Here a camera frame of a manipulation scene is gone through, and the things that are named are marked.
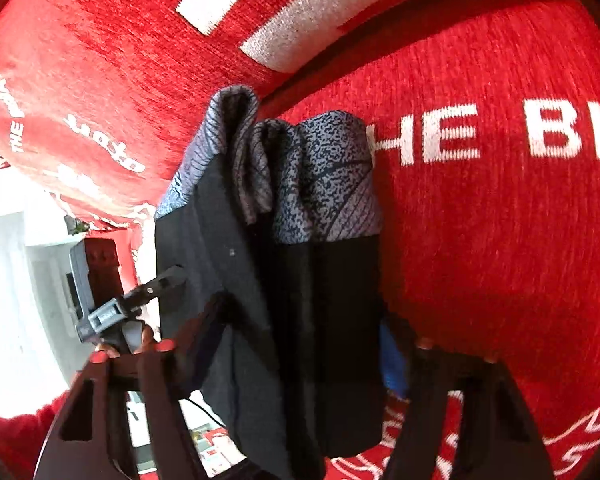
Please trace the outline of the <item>operator's left hand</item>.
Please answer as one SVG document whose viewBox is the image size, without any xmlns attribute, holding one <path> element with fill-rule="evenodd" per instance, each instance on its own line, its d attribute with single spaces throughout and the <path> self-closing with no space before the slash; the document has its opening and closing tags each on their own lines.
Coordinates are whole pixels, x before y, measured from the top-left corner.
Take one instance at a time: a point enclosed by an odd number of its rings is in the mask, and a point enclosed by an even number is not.
<svg viewBox="0 0 600 480">
<path fill-rule="evenodd" d="M 142 333 L 140 336 L 136 338 L 132 344 L 127 344 L 126 346 L 133 354 L 137 354 L 151 350 L 155 347 L 156 343 L 154 330 L 150 325 L 144 323 L 142 325 Z M 109 359 L 115 359 L 122 356 L 121 350 L 121 347 L 106 344 L 106 342 L 96 344 L 94 349 L 95 352 L 103 353 Z"/>
</svg>

